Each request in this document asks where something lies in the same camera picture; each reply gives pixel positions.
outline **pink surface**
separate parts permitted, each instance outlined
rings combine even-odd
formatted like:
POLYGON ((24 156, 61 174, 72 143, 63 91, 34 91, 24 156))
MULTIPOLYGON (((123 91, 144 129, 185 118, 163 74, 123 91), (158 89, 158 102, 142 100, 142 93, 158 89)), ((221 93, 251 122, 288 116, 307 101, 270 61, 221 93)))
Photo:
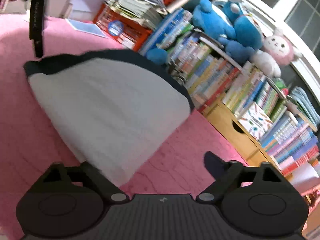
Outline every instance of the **pink surface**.
MULTIPOLYGON (((19 239, 15 217, 20 198, 50 166, 78 165, 26 80, 23 64, 34 60, 28 23, 19 15, 0 15, 0 234, 19 239)), ((50 18, 44 32, 45 55, 80 54, 121 48, 113 39, 74 31, 64 20, 50 18)), ((122 189, 133 193, 197 194, 213 182, 203 167, 204 152, 243 161, 231 145, 202 117, 193 113, 122 189)))

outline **patterned notebook cover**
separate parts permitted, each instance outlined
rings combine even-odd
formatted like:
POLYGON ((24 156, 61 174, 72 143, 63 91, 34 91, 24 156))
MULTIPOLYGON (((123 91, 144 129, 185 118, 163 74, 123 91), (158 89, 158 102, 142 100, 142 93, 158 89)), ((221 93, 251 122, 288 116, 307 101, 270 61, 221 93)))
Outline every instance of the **patterned notebook cover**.
POLYGON ((263 110, 254 102, 239 123, 258 141, 272 126, 272 121, 263 110))

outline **black fabric trim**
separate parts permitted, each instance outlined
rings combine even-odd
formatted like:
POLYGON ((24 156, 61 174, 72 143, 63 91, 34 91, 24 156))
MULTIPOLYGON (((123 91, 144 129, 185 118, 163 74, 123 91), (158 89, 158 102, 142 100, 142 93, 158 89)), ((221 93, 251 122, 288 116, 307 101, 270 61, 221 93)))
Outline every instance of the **black fabric trim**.
POLYGON ((36 73, 51 75, 93 58, 105 58, 127 62, 151 71, 152 73, 164 79, 180 94, 185 96, 189 102, 191 111, 195 108, 191 97, 184 86, 181 86, 177 81, 175 81, 172 76, 170 76, 161 66, 154 64, 146 57, 143 57, 139 53, 130 49, 108 49, 89 51, 81 55, 61 54, 57 56, 45 57, 40 61, 28 61, 24 65, 24 70, 27 74, 27 77, 30 77, 36 73))

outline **wooden drawer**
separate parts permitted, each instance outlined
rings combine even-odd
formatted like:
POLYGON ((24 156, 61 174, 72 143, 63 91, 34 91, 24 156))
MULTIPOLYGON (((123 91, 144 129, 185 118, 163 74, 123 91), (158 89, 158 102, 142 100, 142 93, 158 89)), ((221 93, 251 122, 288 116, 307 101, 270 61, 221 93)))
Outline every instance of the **wooden drawer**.
POLYGON ((237 130, 234 128, 233 117, 229 110, 216 105, 207 120, 233 145, 242 158, 247 160, 257 150, 257 146, 240 127, 237 130))
POLYGON ((254 155, 252 155, 252 157, 250 157, 247 160, 247 163, 249 166, 253 166, 253 167, 259 167, 260 163, 262 162, 267 162, 268 160, 266 159, 266 157, 262 154, 262 152, 260 150, 258 150, 254 155))

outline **white plush toy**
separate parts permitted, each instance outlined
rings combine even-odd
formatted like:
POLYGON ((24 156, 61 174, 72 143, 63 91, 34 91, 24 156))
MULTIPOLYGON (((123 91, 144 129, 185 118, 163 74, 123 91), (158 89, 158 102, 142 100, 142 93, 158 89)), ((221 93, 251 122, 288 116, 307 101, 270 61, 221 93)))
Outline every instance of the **white plush toy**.
POLYGON ((273 35, 265 39, 262 51, 257 50, 250 61, 268 77, 280 77, 279 65, 288 65, 299 57, 302 54, 284 37, 282 29, 276 28, 273 35))

